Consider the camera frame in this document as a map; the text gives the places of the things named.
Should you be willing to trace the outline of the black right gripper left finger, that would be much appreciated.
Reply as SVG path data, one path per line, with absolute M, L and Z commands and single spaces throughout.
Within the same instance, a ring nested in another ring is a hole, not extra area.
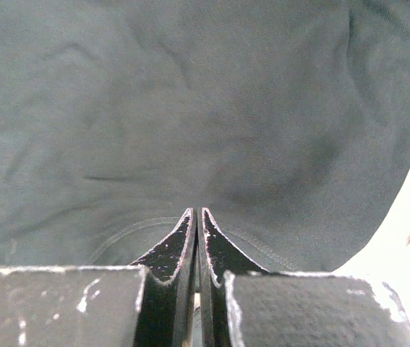
M 129 265 L 0 267 L 0 346 L 190 346 L 194 211 Z

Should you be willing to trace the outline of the black t shirt flower print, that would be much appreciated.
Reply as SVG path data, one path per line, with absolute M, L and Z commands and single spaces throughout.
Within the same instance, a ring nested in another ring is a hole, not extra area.
M 410 1 L 0 1 L 0 265 L 124 265 L 188 207 L 333 270 L 410 167 Z

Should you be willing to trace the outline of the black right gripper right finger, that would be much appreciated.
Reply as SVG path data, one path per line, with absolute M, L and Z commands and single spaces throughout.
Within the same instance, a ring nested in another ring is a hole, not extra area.
M 204 346 L 410 346 L 398 294 L 368 277 L 271 272 L 218 227 L 197 222 Z

